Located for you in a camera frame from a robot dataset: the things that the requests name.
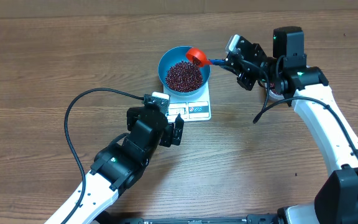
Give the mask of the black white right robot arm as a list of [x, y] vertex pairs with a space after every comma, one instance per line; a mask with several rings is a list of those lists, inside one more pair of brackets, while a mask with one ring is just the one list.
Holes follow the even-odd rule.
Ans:
[[226, 46], [223, 69], [251, 90], [264, 82], [266, 90], [282, 95], [309, 129], [324, 159], [328, 179], [311, 203], [280, 208], [280, 223], [358, 223], [358, 137], [335, 102], [328, 79], [307, 64], [300, 27], [273, 31], [273, 54], [243, 36]]

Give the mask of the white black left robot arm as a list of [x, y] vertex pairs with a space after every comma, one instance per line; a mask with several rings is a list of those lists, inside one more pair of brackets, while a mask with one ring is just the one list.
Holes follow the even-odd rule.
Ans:
[[157, 106], [129, 108], [129, 132], [97, 153], [85, 181], [47, 223], [91, 223], [142, 177], [157, 146], [180, 144], [183, 126], [180, 115], [169, 123]]

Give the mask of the red scoop with blue handle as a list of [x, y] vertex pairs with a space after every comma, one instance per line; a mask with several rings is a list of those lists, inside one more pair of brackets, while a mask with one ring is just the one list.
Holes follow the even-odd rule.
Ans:
[[226, 63], [226, 61], [222, 59], [209, 59], [203, 51], [194, 47], [191, 47], [185, 56], [190, 62], [199, 68], [205, 67], [207, 65], [221, 66]]

